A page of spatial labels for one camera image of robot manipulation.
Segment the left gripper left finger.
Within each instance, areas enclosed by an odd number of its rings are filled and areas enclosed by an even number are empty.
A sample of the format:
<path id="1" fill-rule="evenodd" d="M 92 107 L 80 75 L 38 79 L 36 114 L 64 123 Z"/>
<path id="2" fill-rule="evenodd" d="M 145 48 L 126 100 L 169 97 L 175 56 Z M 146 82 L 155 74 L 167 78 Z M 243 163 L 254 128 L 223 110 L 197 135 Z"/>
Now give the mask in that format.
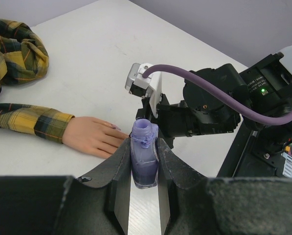
<path id="1" fill-rule="evenodd" d="M 0 235 L 125 235 L 130 140 L 81 177 L 0 176 Z"/>

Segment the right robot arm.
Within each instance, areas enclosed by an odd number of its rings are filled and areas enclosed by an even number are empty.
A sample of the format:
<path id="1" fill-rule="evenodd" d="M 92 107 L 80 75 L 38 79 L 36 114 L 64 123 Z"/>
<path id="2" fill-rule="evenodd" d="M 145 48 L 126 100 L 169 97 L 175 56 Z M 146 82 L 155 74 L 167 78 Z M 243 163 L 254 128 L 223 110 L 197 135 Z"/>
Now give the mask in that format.
<path id="1" fill-rule="evenodd" d="M 292 162 L 292 46 L 243 72 L 231 64 L 186 71 L 132 65 L 126 89 L 141 97 L 136 118 L 158 125 L 169 147 L 176 137 L 237 132 L 218 176 L 282 176 Z"/>

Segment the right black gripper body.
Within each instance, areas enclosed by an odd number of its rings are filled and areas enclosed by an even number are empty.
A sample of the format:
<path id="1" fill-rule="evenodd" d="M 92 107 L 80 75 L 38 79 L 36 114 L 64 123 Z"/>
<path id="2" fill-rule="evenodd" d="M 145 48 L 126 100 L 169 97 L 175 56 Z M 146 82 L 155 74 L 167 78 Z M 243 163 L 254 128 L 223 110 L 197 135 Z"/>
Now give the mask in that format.
<path id="1" fill-rule="evenodd" d="M 232 133 L 241 122 L 240 115 L 229 110 L 220 121 L 202 123 L 186 106 L 184 100 L 178 104 L 170 104 L 165 94 L 161 95 L 161 102 L 157 105 L 157 118 L 152 114 L 149 98 L 143 98 L 142 105 L 135 118 L 144 118 L 157 124 L 158 136 L 164 139 L 170 148 L 174 147 L 174 138 Z"/>

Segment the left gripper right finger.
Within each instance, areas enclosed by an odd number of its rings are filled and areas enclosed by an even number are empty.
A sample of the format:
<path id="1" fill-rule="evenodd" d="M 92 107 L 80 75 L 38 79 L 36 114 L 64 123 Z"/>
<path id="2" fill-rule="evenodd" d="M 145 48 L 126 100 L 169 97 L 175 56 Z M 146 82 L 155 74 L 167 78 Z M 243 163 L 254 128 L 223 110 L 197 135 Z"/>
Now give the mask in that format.
<path id="1" fill-rule="evenodd" d="M 207 178 L 157 140 L 164 235 L 292 235 L 292 179 Z"/>

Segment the purple nail polish bottle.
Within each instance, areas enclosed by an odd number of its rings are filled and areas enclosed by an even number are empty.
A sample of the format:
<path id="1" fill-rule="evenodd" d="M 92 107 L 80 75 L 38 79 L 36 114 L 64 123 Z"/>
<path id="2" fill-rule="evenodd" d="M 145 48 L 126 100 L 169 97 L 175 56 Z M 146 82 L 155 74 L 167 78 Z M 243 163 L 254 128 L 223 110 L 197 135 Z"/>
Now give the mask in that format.
<path id="1" fill-rule="evenodd" d="M 131 132 L 130 155 L 132 176 L 138 189 L 157 185 L 158 156 L 156 140 L 158 126 L 147 119 L 134 122 Z"/>

